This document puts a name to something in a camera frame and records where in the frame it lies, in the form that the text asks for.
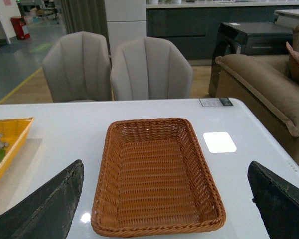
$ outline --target brown wicker basket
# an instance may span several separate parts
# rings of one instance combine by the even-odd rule
[[[114,122],[91,224],[107,237],[214,231],[226,213],[199,142],[181,118]]]

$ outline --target red trash can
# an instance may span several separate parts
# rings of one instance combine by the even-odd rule
[[[30,37],[30,33],[23,16],[14,16],[11,18],[11,22],[19,40],[24,40]]]

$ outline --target brown sofa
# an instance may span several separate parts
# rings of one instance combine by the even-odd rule
[[[242,100],[299,165],[299,66],[292,62],[299,52],[299,26],[293,49],[290,56],[218,57],[216,97]]]

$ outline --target wooden floor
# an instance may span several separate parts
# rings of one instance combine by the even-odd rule
[[[208,98],[210,66],[193,66],[194,77],[190,92],[190,98]],[[40,68],[32,76],[26,79],[15,90],[0,101],[0,104],[34,104],[51,103],[52,97],[46,83],[42,69]]]

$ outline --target yellow floor line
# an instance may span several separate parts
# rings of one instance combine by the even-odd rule
[[[0,100],[0,104],[2,104],[6,99],[8,99],[11,95],[13,95],[21,86],[23,86],[25,83],[27,83],[29,80],[31,80],[32,77],[35,76],[41,69],[42,69],[42,67],[40,67],[39,69],[37,69],[36,72],[34,72],[32,75],[30,75],[28,78],[26,78],[17,87],[15,87],[9,94],[7,94],[5,97],[3,97]]]

